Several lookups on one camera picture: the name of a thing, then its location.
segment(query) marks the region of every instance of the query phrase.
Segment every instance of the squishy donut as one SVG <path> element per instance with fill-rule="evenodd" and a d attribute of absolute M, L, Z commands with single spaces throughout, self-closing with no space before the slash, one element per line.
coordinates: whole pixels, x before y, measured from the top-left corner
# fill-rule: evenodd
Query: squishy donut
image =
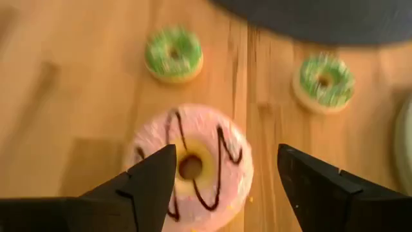
<path fill-rule="evenodd" d="M 147 44 L 145 60 L 153 77 L 167 83 L 190 81 L 203 66 L 198 38 L 182 27 L 155 34 Z"/>
<path fill-rule="evenodd" d="M 307 59 L 292 81 L 300 103 L 315 113 L 343 110 L 353 95 L 355 79 L 346 65 L 320 55 Z"/>
<path fill-rule="evenodd" d="M 412 97 L 403 105 L 395 127 L 395 159 L 404 189 L 412 195 Z"/>
<path fill-rule="evenodd" d="M 163 232 L 217 231 L 240 211 L 249 193 L 250 145 L 226 116 L 186 104 L 137 131 L 125 168 L 166 144 L 176 145 L 177 168 Z"/>

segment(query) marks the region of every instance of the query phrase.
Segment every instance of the pink frosting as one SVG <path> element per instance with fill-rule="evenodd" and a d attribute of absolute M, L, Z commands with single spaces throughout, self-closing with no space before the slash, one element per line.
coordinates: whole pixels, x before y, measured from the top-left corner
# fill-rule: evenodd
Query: pink frosting
<path fill-rule="evenodd" d="M 206 106 L 186 104 L 177 108 L 182 116 L 182 126 L 186 137 L 196 138 L 204 143 L 218 167 L 218 135 L 217 125 L 223 129 L 225 140 L 235 160 L 239 150 L 243 151 L 243 158 L 237 166 L 229 160 L 229 155 L 222 147 L 221 164 L 221 192 L 220 203 L 215 211 L 205 209 L 196 195 L 182 197 L 177 194 L 180 221 L 166 216 L 163 232 L 210 232 L 216 231 L 227 224 L 242 208 L 249 193 L 253 177 L 253 164 L 250 145 L 242 136 L 238 128 L 226 116 Z M 125 168 L 129 168 L 140 161 L 134 153 L 134 147 L 140 146 L 146 155 L 163 148 L 165 144 L 165 123 L 169 112 L 155 118 L 144 125 L 136 134 L 131 153 L 125 160 Z M 181 139 L 177 118 L 173 118 L 170 127 L 170 141 Z M 214 177 L 214 185 L 200 190 L 202 198 L 208 205 L 213 205 L 216 196 L 218 174 Z M 169 209 L 174 213 L 173 199 Z"/>

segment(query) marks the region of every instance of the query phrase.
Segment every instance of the green frosting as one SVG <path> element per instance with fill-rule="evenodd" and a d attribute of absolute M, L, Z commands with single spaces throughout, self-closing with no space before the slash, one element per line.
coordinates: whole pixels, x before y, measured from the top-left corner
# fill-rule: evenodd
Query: green frosting
<path fill-rule="evenodd" d="M 319 104 L 337 107 L 351 99 L 355 79 L 342 61 L 320 55 L 303 63 L 300 83 L 303 90 Z"/>
<path fill-rule="evenodd" d="M 184 77 L 194 72 L 202 58 L 198 38 L 182 27 L 162 30 L 149 41 L 148 68 L 161 77 Z"/>

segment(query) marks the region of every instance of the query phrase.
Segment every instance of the wooden surface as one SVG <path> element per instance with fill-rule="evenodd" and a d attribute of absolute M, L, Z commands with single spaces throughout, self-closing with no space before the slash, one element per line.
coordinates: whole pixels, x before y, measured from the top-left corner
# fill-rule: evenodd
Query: wooden surface
<path fill-rule="evenodd" d="M 185 86 L 160 84 L 144 67 L 147 36 L 175 24 L 198 34 L 205 57 Z M 330 117 L 290 91 L 302 60 L 320 52 L 357 81 L 351 104 Z M 293 41 L 206 0 L 0 0 L 0 197 L 79 195 L 121 171 L 142 123 L 202 103 L 232 117 L 254 151 L 254 200 L 221 231 L 300 231 L 277 174 L 279 143 L 402 191 L 391 140 L 412 89 L 411 52 L 411 43 Z"/>

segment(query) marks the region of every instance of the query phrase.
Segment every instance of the dark placemat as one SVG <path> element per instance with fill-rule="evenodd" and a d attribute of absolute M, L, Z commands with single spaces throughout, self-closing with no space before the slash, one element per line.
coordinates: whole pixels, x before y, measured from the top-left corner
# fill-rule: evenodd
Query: dark placemat
<path fill-rule="evenodd" d="M 412 0 L 212 0 L 296 39 L 367 45 L 412 38 Z"/>

